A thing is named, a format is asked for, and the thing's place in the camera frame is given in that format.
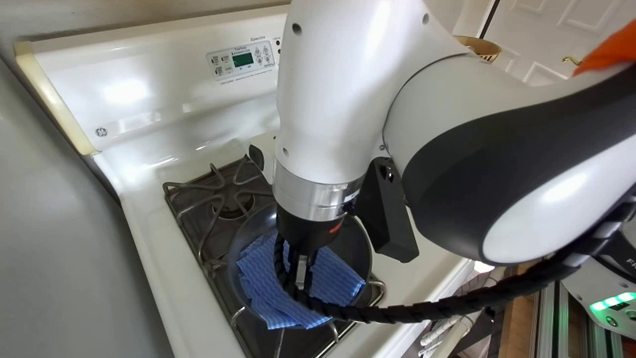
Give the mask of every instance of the door panel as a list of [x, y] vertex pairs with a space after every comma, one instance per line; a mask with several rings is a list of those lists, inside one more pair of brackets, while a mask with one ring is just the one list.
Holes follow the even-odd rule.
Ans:
[[502, 0], [485, 38], [502, 47], [494, 66], [531, 86], [570, 77], [610, 34], [636, 17], [636, 0]]

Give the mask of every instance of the blue cloth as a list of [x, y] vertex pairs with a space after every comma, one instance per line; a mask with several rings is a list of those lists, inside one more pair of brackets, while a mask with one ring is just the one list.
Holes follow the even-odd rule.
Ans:
[[[330, 318], [308, 310], [290, 298], [280, 286], [273, 266], [274, 242], [278, 232], [270, 231], [241, 252], [237, 264], [241, 269], [241, 286], [251, 299], [251, 307], [267, 323], [268, 329], [302, 326], [310, 329]], [[285, 243], [285, 267], [289, 270]], [[364, 286], [364, 280], [328, 247], [318, 251], [312, 266], [312, 296], [328, 303], [345, 306]]]

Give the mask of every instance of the stove top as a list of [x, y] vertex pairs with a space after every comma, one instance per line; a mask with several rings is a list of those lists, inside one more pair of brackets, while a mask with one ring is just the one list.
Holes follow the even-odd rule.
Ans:
[[[210, 169], [210, 173], [187, 183], [166, 182], [163, 191], [245, 355], [322, 357], [355, 323], [333, 321], [311, 330], [270, 331], [243, 307], [225, 274], [225, 256], [246, 218], [274, 201], [272, 188], [247, 157], [220, 169], [210, 164]], [[384, 283], [372, 275], [357, 305], [376, 305], [384, 293]]]

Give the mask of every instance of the brass door handle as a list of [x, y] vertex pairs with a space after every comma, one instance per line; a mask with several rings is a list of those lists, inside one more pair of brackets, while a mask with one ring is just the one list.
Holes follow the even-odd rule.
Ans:
[[563, 59], [561, 59], [562, 62], [567, 62], [570, 61], [571, 63], [580, 66], [582, 61], [579, 61], [577, 59], [575, 59], [574, 57], [570, 57], [570, 56], [566, 56]]

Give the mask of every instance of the frying pan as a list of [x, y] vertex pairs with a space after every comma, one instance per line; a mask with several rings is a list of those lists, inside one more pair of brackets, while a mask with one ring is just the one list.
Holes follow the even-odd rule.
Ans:
[[[240, 253], [254, 240], [276, 227], [276, 203], [268, 204], [255, 214], [251, 215], [238, 229], [230, 250], [227, 255], [227, 273], [232, 290], [246, 308], [255, 317], [260, 319], [258, 313], [252, 309], [250, 299], [243, 291], [240, 284], [241, 270], [237, 261], [240, 260]], [[328, 245], [334, 254], [338, 255], [349, 265], [365, 282], [368, 282], [371, 275], [371, 245], [358, 221], [350, 216], [346, 216], [340, 234], [336, 240]], [[363, 289], [360, 289], [350, 304], [355, 304], [360, 298]], [[300, 327], [288, 327], [294, 329], [305, 329]]]

